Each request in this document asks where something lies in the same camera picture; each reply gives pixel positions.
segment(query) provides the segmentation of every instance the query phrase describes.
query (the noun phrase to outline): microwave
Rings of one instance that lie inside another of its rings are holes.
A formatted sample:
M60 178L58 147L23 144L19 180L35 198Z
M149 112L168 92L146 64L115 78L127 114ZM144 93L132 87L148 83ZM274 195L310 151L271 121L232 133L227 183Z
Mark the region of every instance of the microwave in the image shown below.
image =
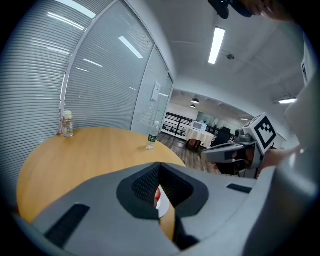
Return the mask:
M192 121L191 128L201 132L205 132L207 129L207 125L202 122Z

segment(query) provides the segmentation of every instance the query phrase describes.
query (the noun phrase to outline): wooden tabletop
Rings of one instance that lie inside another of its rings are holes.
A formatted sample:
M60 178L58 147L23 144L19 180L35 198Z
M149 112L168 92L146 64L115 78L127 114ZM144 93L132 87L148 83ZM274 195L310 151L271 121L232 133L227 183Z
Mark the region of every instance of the wooden tabletop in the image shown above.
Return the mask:
M110 127L74 130L71 138L56 135L39 145L25 161L17 185L20 215L33 222L48 205L81 183L99 175L153 162L185 166L168 147L156 141L146 149L148 137ZM172 206L160 224L172 239Z

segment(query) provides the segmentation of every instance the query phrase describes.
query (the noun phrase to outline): bottle label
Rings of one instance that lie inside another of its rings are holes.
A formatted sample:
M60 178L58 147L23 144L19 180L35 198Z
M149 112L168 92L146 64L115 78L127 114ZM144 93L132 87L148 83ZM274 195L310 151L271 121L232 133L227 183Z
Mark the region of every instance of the bottle label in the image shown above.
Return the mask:
M156 138L157 138L157 136L152 136L152 135L149 134L148 141L152 142L152 143L155 143L156 142Z

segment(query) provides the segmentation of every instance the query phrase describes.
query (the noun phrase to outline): white ceiling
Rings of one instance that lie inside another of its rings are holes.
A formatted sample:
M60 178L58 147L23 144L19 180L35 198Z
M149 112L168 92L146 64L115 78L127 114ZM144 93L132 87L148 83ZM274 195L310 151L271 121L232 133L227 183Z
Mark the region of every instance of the white ceiling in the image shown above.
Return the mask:
M200 103L192 103L191 100L193 98L197 98ZM235 120L237 122L240 122L240 118L246 118L248 120L254 118L252 115L221 101L176 89L174 89L172 92L170 102L188 108L190 107L190 105L194 104L197 110L226 121Z
M245 18L229 7L221 19L207 0L145 0L161 23L179 72L219 70L249 81L271 101L295 97L304 87L302 32L260 16ZM225 29L215 65L208 63L215 27ZM226 55L233 54L235 60Z

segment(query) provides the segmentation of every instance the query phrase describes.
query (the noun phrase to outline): dark wooden floor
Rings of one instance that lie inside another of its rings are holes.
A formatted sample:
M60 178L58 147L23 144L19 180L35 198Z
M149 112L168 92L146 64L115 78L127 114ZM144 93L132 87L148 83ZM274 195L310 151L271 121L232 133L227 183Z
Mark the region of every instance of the dark wooden floor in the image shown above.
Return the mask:
M214 166L203 161L198 153L186 149L186 141L161 132L156 138L157 141L166 145L184 162L188 168L204 171L211 174L220 174L220 171L214 170Z

